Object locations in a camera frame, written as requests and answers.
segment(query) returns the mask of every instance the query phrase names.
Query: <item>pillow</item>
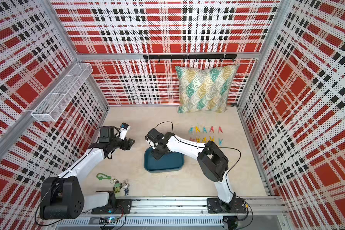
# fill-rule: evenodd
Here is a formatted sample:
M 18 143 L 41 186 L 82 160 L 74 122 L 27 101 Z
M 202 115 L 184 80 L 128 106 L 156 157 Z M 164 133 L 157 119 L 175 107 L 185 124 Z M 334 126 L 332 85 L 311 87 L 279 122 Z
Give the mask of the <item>pillow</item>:
M 178 113 L 225 112 L 230 85 L 238 68 L 238 64 L 207 70 L 175 66 L 180 93 Z

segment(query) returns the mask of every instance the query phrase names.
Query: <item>plaid wall panel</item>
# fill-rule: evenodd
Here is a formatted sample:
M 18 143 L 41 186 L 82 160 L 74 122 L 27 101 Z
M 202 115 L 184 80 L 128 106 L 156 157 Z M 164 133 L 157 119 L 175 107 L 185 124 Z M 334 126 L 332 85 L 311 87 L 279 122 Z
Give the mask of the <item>plaid wall panel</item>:
M 40 1 L 0 1 L 0 137 L 71 61 Z
M 258 52 L 279 2 L 51 0 L 79 53 Z
M 92 76 L 109 104 L 171 104 L 179 101 L 175 66 L 200 69 L 240 64 L 231 84 L 228 103 L 236 103 L 254 59 L 208 60 L 89 60 Z
M 345 228 L 345 1 L 294 1 L 242 111 L 296 228 Z
M 43 180 L 84 154 L 104 112 L 85 82 L 57 122 L 33 122 L 23 131 L 0 160 L 0 230 L 36 228 Z

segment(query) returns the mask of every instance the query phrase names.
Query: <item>plastic tray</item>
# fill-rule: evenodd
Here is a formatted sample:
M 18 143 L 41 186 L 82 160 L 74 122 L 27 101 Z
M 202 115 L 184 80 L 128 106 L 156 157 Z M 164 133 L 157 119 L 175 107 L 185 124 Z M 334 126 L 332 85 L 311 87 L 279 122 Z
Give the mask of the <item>plastic tray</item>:
M 152 147 L 144 153 L 144 168 L 151 173 L 178 171 L 184 165 L 184 155 L 171 152 L 163 155 L 159 160 L 152 156 Z

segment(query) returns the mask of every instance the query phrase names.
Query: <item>metal mesh shelf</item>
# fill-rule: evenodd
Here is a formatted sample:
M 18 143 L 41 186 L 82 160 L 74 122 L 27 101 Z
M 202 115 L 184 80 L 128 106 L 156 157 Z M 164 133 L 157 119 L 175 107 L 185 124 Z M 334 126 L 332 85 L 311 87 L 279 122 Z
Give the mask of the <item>metal mesh shelf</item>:
M 76 63 L 32 112 L 39 122 L 55 122 L 92 72 L 91 64 Z

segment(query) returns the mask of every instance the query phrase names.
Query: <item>table surface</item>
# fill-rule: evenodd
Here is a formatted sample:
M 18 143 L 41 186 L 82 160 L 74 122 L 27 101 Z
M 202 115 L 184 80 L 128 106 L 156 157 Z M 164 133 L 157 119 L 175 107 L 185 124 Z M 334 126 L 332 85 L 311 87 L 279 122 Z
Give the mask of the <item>table surface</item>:
M 147 133 L 158 123 L 174 123 L 176 135 L 188 139 L 214 137 L 222 140 L 221 147 L 232 147 L 241 151 L 238 164 L 229 172 L 231 186 L 238 196 L 266 196 L 253 155 L 249 148 L 243 126 L 236 107 L 228 107 L 224 113 L 199 111 L 179 114 L 175 107 L 111 107 L 103 123 L 104 126 L 119 127 L 122 122 L 129 124 L 127 138 L 135 140 L 131 150 L 117 149 L 112 159 L 104 159 L 87 176 L 82 184 L 83 194 L 95 191 L 110 191 L 113 184 L 109 180 L 99 181 L 97 173 L 115 176 L 120 182 L 127 179 L 130 184 L 129 196 L 217 196 L 214 183 L 202 173 L 196 159 L 184 156 L 184 166 L 179 171 L 150 173 L 143 166 L 144 152 L 149 147 L 144 139 Z M 208 134 L 202 133 L 203 127 Z M 221 127 L 223 133 L 217 133 Z M 159 132 L 171 132 L 171 124 L 163 123 L 156 128 Z M 238 160 L 239 152 L 221 149 L 229 159 L 229 168 Z M 121 190 L 116 196 L 124 196 Z

